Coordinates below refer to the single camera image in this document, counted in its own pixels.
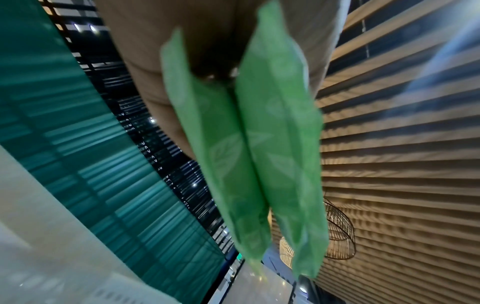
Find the teal panel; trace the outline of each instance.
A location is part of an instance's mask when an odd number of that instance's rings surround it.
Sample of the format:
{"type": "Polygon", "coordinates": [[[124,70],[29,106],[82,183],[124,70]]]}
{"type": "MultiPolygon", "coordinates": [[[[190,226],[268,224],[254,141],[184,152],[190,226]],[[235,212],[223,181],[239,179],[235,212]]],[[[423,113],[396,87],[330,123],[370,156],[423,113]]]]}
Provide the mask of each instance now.
{"type": "Polygon", "coordinates": [[[146,283],[200,302],[224,260],[214,240],[130,140],[38,1],[4,2],[0,26],[0,144],[146,283]]]}

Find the ceiling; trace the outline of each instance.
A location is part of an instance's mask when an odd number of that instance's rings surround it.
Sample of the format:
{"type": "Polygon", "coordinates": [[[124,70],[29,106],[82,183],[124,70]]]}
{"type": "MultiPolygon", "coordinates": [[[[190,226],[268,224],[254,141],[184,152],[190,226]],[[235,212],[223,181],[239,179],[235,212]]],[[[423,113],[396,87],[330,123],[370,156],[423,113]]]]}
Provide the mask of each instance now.
{"type": "MultiPolygon", "coordinates": [[[[357,253],[325,259],[321,288],[355,304],[480,302],[479,12],[476,0],[350,12],[316,104],[324,194],[357,253]]],[[[278,246],[275,219],[272,235],[278,246]]]]}

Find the hand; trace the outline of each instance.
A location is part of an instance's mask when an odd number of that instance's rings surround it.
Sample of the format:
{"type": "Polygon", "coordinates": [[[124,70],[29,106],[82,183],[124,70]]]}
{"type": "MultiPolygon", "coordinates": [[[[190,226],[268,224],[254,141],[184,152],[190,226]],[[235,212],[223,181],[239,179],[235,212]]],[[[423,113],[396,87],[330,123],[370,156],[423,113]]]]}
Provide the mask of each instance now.
{"type": "MultiPolygon", "coordinates": [[[[162,79],[160,48],[180,26],[192,72],[228,78],[239,65],[266,0],[96,0],[133,81],[160,128],[195,159],[162,79]]],[[[290,35],[302,49],[315,94],[350,0],[281,0],[290,35]]]]}

